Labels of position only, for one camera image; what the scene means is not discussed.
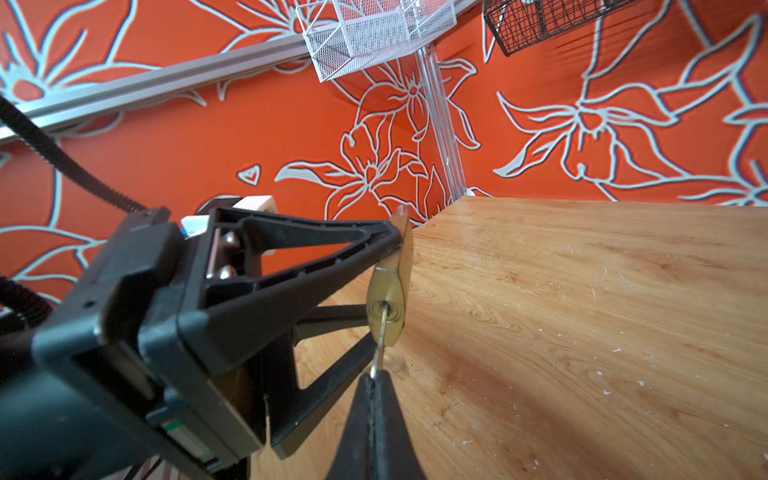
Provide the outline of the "small brass padlock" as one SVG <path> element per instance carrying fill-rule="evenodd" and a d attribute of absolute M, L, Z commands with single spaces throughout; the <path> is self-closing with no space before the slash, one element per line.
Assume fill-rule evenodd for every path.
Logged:
<path fill-rule="evenodd" d="M 389 304 L 385 347 L 393 347 L 404 328 L 406 306 L 413 265 L 413 232 L 406 206 L 400 206 L 390 222 L 401 234 L 401 242 L 393 253 L 380 260 L 372 273 L 367 291 L 368 325 L 376 341 L 381 303 Z"/>

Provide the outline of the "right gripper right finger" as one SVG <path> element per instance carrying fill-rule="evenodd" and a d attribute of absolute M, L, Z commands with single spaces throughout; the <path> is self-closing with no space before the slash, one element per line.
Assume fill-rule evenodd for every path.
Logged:
<path fill-rule="evenodd" d="M 373 478 L 426 478 L 415 453 L 391 376 L 385 371 L 378 373 L 373 380 Z"/>

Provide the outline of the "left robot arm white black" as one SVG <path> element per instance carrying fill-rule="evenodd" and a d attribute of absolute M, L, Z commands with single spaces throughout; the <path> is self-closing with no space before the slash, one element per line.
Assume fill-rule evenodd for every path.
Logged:
<path fill-rule="evenodd" d="M 312 218 L 381 218 L 377 199 L 406 175 L 417 147 L 401 110 L 356 109 L 343 96 L 291 102 L 240 91 L 192 93 L 127 116 L 60 131 L 86 165 L 176 216 L 195 205 L 273 191 L 283 211 Z M 47 300 L 63 298 L 97 256 L 120 214 L 78 191 L 20 144 L 1 151 L 1 268 Z M 65 477 L 92 456 L 119 470 L 142 446 L 67 385 L 36 367 L 26 345 L 1 357 L 1 474 Z"/>

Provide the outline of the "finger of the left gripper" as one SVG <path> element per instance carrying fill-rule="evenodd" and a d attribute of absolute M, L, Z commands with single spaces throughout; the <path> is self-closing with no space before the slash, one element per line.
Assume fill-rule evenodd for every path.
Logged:
<path fill-rule="evenodd" d="M 372 336 L 364 336 L 308 387 L 302 388 L 294 347 L 312 337 L 367 324 L 363 304 L 316 307 L 263 350 L 270 445 L 278 458 L 286 459 L 297 452 L 370 363 L 375 350 Z"/>
<path fill-rule="evenodd" d="M 227 373 L 288 333 L 319 303 L 393 253 L 401 234 L 390 221 L 318 221 L 257 213 L 211 218 L 200 235 L 177 327 L 212 375 Z M 341 245 L 341 250 L 269 275 L 268 250 Z"/>

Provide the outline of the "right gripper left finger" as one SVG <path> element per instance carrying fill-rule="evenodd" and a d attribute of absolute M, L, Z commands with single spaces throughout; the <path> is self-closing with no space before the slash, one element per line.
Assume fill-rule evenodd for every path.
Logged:
<path fill-rule="evenodd" d="M 343 433 L 326 478 L 363 480 L 374 478 L 374 382 L 364 374 L 357 384 Z"/>

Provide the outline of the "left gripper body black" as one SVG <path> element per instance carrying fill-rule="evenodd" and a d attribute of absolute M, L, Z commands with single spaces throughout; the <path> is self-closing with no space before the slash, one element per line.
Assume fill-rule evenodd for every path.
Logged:
<path fill-rule="evenodd" d="M 166 208 L 131 213 L 41 323 L 2 322 L 3 478 L 99 479 L 152 456 L 190 478 L 249 476 L 248 459 L 214 435 L 166 430 L 170 390 L 138 349 L 185 246 Z"/>

